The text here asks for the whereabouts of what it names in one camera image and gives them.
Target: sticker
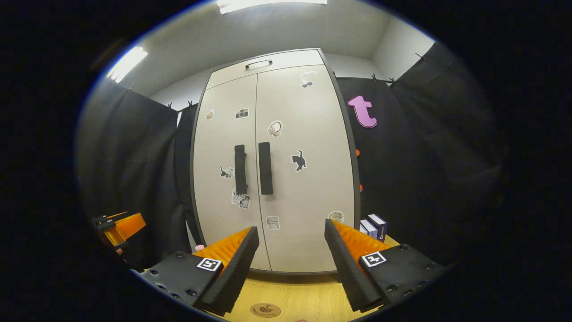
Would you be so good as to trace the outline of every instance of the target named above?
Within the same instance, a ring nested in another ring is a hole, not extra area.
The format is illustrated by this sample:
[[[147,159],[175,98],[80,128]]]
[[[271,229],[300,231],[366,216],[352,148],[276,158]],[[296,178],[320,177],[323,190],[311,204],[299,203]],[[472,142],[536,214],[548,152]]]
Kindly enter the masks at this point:
[[[219,166],[219,167],[220,167],[220,176],[222,178],[230,179],[230,178],[235,177],[235,169],[229,167],[228,169],[223,170],[223,166]]]
[[[342,223],[342,222],[344,222],[344,213],[342,213],[342,212],[339,211],[339,210],[332,211],[332,212],[328,215],[328,219],[335,220],[335,221],[337,221],[337,222],[339,222],[339,223]]]
[[[274,304],[258,303],[251,306],[252,314],[260,317],[275,317],[280,314],[280,308]]]
[[[235,120],[242,119],[244,117],[248,117],[248,108],[243,108],[235,113]]]
[[[266,217],[266,224],[268,225],[268,229],[270,230],[280,229],[280,219],[277,216]]]
[[[210,121],[210,119],[213,118],[213,115],[215,115],[215,111],[214,109],[211,109],[207,114],[206,114],[206,120]]]
[[[387,261],[379,252],[362,256],[362,258],[368,267],[373,267]]]
[[[309,80],[306,80],[306,78],[311,75],[311,74],[317,74],[316,72],[307,72],[307,73],[303,73],[302,75],[300,75],[300,80],[302,81],[302,87],[306,88],[308,86],[312,86],[313,83]]]
[[[378,120],[370,118],[370,114],[367,112],[367,109],[371,108],[371,102],[364,101],[361,96],[356,96],[348,102],[348,105],[353,106],[353,109],[356,111],[359,124],[368,128],[376,126]]]
[[[236,189],[232,190],[232,197],[231,197],[231,202],[233,205],[236,205],[241,199],[243,199],[244,197],[246,197],[247,195],[239,195],[236,193]]]
[[[282,122],[274,121],[268,127],[268,134],[272,135],[275,138],[278,138],[282,133]]]
[[[239,207],[242,209],[250,210],[250,208],[248,207],[249,204],[250,204],[250,195],[244,196],[239,201]]]
[[[302,150],[298,150],[298,153],[300,153],[300,155],[291,155],[292,163],[296,163],[298,165],[296,172],[302,171],[302,168],[306,168],[306,160],[303,157]]]
[[[217,270],[217,268],[219,268],[221,263],[222,262],[218,261],[218,260],[211,260],[210,258],[203,258],[202,261],[200,263],[198,263],[197,267],[202,268],[202,269],[206,269],[206,270],[210,270],[211,272],[214,272]]]

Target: black cabinet handle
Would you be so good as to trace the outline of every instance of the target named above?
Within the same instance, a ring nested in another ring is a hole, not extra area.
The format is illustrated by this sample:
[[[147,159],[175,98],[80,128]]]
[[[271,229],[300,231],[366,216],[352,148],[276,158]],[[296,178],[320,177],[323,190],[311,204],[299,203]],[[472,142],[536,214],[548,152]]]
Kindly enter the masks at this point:
[[[235,146],[235,182],[236,194],[244,195],[247,193],[247,172],[246,172],[246,158],[247,154],[244,153],[244,144]]]
[[[260,161],[260,190],[263,195],[273,194],[272,166],[270,163],[270,142],[258,144],[258,157]]]
[[[267,59],[267,60],[261,60],[261,61],[252,62],[252,63],[246,65],[246,69],[248,69],[248,67],[249,67],[250,65],[258,64],[259,62],[265,62],[265,61],[268,61],[268,65],[272,65],[272,60],[271,60],[271,59]]]

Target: black curtain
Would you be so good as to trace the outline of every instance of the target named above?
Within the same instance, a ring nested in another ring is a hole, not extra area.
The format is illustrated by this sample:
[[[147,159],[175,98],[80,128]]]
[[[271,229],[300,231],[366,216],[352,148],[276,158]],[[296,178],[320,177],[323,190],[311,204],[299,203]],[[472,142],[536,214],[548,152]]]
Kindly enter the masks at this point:
[[[203,241],[198,233],[190,194],[190,144],[192,141],[194,117],[197,112],[197,107],[198,103],[181,111],[181,118],[175,139],[174,173],[176,174],[175,180],[184,217],[194,241],[199,245],[203,244]]]
[[[190,251],[174,175],[177,112],[103,79],[76,131],[76,170],[89,218],[140,212],[146,227],[124,257],[141,271],[177,250]]]
[[[486,238],[506,142],[462,62],[435,43],[390,87],[365,78],[337,81],[362,153],[362,217],[379,214],[389,235],[445,265]],[[372,103],[376,127],[362,127],[347,104],[358,95]]]

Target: pink object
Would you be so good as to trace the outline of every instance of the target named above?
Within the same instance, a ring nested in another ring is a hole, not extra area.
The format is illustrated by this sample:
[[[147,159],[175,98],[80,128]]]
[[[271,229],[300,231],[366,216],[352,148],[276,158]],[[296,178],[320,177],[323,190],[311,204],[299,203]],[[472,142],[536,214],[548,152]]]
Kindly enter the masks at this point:
[[[356,111],[356,117],[359,124],[363,127],[374,127],[378,123],[375,118],[370,118],[370,114],[367,112],[367,108],[371,107],[371,103],[364,101],[363,97],[356,96],[351,101],[348,102],[349,106],[353,106]]]

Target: ceiling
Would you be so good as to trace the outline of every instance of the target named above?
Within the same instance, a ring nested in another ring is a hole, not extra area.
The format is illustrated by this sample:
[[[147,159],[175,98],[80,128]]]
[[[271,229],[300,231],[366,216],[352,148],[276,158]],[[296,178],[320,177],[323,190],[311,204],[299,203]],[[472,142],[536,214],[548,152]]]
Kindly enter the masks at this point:
[[[216,2],[205,2],[143,37],[137,45],[149,55],[121,84],[135,84],[134,91],[150,97],[208,68],[298,48],[371,59],[389,18],[357,0],[275,3],[226,15]]]

